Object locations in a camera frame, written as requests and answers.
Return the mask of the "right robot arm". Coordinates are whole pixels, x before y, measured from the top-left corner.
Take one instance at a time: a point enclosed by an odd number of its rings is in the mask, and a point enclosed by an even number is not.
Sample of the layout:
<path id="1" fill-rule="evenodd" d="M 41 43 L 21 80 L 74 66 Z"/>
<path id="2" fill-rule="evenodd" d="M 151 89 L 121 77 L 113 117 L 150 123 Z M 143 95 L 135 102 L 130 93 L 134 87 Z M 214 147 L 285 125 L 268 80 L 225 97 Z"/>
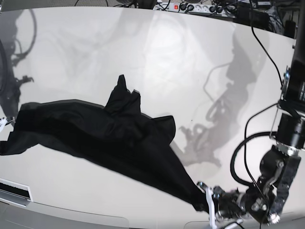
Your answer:
<path id="1" fill-rule="evenodd" d="M 8 60 L 7 56 L 5 53 L 4 46 L 2 42 L 0 42 L 0 60 L 1 60 L 1 65 L 2 65 L 2 72 L 0 73 L 0 78 L 1 78 L 1 83 L 0 83 L 0 97 L 3 98 L 5 91 L 6 91 L 6 86 L 8 82 Z"/>

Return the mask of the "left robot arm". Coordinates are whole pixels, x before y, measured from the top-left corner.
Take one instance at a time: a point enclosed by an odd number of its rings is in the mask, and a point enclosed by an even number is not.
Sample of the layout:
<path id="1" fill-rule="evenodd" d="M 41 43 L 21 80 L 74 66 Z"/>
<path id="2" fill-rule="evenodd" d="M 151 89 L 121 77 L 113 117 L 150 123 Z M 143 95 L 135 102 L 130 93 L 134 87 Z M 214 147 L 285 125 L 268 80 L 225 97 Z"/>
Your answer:
<path id="1" fill-rule="evenodd" d="M 241 226 L 248 216 L 260 225 L 280 221 L 291 184 L 297 174 L 305 144 L 305 3 L 300 2 L 299 24 L 291 66 L 281 77 L 281 97 L 276 106 L 282 111 L 277 131 L 245 135 L 238 149 L 249 141 L 268 136 L 275 145 L 260 163 L 260 177 L 250 182 L 240 179 L 230 163 L 232 177 L 245 185 L 245 192 L 225 192 L 220 187 L 198 183 L 209 206 L 209 228 L 232 229 Z"/>

